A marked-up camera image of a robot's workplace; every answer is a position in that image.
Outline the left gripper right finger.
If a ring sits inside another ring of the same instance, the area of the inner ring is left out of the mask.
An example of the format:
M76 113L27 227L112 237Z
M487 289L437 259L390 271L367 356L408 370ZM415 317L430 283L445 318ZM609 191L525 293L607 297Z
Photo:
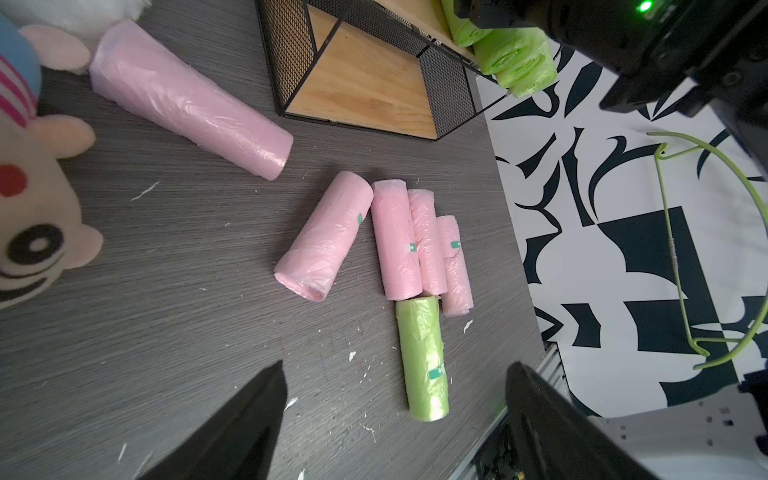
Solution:
M654 478L521 362L507 370L506 402L526 479Z

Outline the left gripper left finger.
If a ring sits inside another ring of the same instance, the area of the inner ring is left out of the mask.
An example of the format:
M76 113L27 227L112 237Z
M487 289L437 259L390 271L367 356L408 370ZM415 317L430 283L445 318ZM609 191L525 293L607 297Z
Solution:
M144 479L265 479L287 402L281 361L261 370Z

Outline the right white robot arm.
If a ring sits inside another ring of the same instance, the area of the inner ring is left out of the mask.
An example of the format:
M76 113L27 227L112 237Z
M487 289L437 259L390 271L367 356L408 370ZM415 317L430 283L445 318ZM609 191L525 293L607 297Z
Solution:
M457 1L481 29L538 27L618 77L601 109L629 113L685 79L679 105L710 106L737 143L767 164L767 0Z

